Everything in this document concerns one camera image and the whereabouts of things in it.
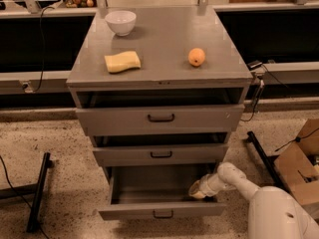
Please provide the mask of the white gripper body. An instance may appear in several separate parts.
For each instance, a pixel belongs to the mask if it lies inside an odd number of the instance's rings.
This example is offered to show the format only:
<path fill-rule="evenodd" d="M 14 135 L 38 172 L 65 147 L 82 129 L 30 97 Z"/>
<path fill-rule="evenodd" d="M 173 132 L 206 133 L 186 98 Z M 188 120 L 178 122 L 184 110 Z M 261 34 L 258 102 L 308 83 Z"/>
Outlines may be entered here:
<path fill-rule="evenodd" d="M 212 197 L 223 189 L 223 182 L 215 174 L 207 174 L 200 181 L 198 186 L 198 196 L 200 198 Z"/>

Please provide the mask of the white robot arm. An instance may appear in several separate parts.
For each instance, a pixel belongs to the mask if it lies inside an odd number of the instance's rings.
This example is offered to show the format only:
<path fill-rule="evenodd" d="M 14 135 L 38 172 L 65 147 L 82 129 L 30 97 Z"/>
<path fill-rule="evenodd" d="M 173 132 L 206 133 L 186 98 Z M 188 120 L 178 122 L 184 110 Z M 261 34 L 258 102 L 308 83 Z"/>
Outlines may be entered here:
<path fill-rule="evenodd" d="M 260 187 L 230 162 L 197 180 L 188 194 L 203 199 L 236 189 L 248 202 L 248 239 L 319 239 L 318 223 L 286 191 Z"/>

